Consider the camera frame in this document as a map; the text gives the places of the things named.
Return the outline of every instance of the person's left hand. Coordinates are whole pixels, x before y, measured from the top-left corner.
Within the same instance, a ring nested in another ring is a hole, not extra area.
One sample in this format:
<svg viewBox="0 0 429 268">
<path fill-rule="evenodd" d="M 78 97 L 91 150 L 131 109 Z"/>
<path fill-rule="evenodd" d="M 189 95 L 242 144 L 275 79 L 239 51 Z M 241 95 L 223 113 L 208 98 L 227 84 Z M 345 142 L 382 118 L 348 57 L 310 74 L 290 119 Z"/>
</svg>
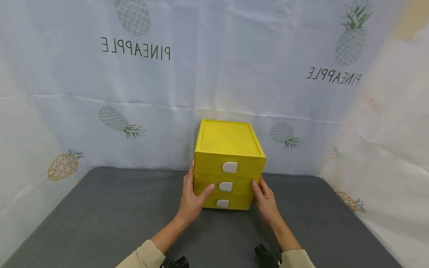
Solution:
<svg viewBox="0 0 429 268">
<path fill-rule="evenodd" d="M 200 196 L 193 193 L 193 162 L 188 173 L 183 177 L 183 193 L 180 199 L 180 207 L 176 217 L 189 225 L 194 222 L 201 213 L 202 205 L 213 191 L 215 185 L 207 186 Z"/>
</svg>

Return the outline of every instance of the pineapple text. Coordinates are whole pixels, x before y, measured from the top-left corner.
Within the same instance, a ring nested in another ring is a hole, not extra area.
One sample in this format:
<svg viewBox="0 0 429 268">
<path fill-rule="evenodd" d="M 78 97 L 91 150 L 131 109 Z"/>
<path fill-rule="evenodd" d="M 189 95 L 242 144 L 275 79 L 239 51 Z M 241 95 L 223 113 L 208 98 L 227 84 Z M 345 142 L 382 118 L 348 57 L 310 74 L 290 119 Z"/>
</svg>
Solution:
<svg viewBox="0 0 429 268">
<path fill-rule="evenodd" d="M 362 77 L 362 74 L 351 73 L 351 72 L 337 72 L 336 70 L 322 69 L 320 68 L 318 71 L 314 67 L 310 67 L 310 71 L 308 72 L 309 76 L 307 79 L 313 80 L 322 80 L 337 84 L 352 84 L 357 85 L 359 80 Z"/>
<path fill-rule="evenodd" d="M 113 43 L 108 43 L 107 38 L 100 37 L 103 39 L 103 42 L 101 45 L 103 45 L 103 52 L 111 52 L 111 53 L 121 53 L 122 54 L 130 54 L 132 56 L 140 56 L 145 58 L 155 58 L 158 59 L 158 57 L 163 60 L 167 59 L 170 60 L 170 47 L 166 46 L 159 46 L 158 45 L 152 45 L 152 44 L 145 44 L 142 43 L 139 45 L 138 43 L 132 43 L 129 40 L 122 40 L 116 38 L 113 39 Z"/>
</svg>

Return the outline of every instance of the white backdrop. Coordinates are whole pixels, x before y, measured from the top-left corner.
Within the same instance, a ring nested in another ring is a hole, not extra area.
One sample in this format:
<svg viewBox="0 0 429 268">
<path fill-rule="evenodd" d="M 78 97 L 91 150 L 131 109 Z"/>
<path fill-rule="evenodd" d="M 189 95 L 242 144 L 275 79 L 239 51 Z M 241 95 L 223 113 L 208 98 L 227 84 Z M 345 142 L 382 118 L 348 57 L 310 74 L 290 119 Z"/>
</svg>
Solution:
<svg viewBox="0 0 429 268">
<path fill-rule="evenodd" d="M 385 43 L 320 176 L 404 267 L 429 263 L 429 2 Z"/>
<path fill-rule="evenodd" d="M 347 32 L 341 16 L 365 4 L 367 20 Z M 0 264 L 89 169 L 186 169 L 202 118 L 252 123 L 265 172 L 316 175 L 401 9 L 400 0 L 0 5 Z M 270 136 L 280 122 L 300 143 L 293 150 Z"/>
</svg>

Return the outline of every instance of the beige sleeve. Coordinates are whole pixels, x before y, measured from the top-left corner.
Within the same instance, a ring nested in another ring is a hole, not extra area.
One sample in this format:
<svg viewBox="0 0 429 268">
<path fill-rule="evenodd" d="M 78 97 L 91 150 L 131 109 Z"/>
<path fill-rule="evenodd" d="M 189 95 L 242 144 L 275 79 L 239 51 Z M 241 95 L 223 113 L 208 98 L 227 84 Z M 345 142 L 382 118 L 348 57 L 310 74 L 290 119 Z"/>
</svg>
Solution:
<svg viewBox="0 0 429 268">
<path fill-rule="evenodd" d="M 289 250 L 281 254 L 280 268 L 315 268 L 305 250 Z"/>
<path fill-rule="evenodd" d="M 164 254 L 157 249 L 152 240 L 146 240 L 116 268 L 160 268 L 164 259 Z"/>
</svg>

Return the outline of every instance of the white drawer handle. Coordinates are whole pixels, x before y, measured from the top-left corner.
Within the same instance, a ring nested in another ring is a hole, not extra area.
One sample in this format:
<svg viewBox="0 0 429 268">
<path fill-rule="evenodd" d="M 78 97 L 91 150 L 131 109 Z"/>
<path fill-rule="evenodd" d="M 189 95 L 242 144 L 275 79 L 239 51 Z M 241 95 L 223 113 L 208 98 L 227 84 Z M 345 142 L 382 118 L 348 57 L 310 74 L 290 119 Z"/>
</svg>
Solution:
<svg viewBox="0 0 429 268">
<path fill-rule="evenodd" d="M 230 204 L 229 200 L 221 199 L 216 202 L 216 206 L 220 208 L 228 208 L 228 205 Z"/>
<path fill-rule="evenodd" d="M 226 162 L 223 166 L 222 169 L 226 172 L 226 173 L 235 173 L 237 171 L 237 162 Z"/>
<path fill-rule="evenodd" d="M 224 192 L 231 192 L 233 190 L 232 182 L 221 182 L 219 184 L 219 189 Z"/>
</svg>

